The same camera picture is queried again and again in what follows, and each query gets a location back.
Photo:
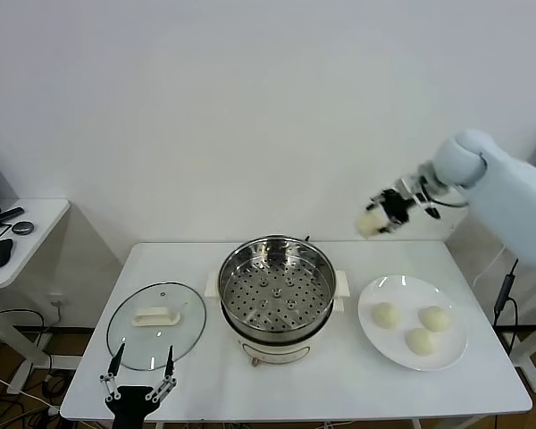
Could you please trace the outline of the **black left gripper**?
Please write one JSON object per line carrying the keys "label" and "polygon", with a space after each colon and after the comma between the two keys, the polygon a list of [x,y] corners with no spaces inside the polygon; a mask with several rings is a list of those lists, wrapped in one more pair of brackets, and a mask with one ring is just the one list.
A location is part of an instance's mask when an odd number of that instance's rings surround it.
{"label": "black left gripper", "polygon": [[112,357],[105,374],[99,381],[106,390],[105,405],[113,413],[113,429],[141,429],[145,418],[159,408],[159,402],[177,386],[173,376],[175,369],[174,347],[169,347],[168,357],[161,382],[152,387],[117,387],[118,374],[125,343],[122,342],[117,353]]}

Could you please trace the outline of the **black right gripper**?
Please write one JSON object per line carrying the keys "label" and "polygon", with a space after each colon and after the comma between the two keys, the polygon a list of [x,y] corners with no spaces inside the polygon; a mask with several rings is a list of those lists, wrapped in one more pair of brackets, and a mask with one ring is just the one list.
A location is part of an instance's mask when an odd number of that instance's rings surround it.
{"label": "black right gripper", "polygon": [[385,189],[381,194],[370,199],[365,207],[366,212],[384,210],[385,215],[392,223],[377,229],[378,234],[392,234],[398,231],[400,223],[409,222],[409,210],[414,206],[414,200],[403,198],[394,189]]}

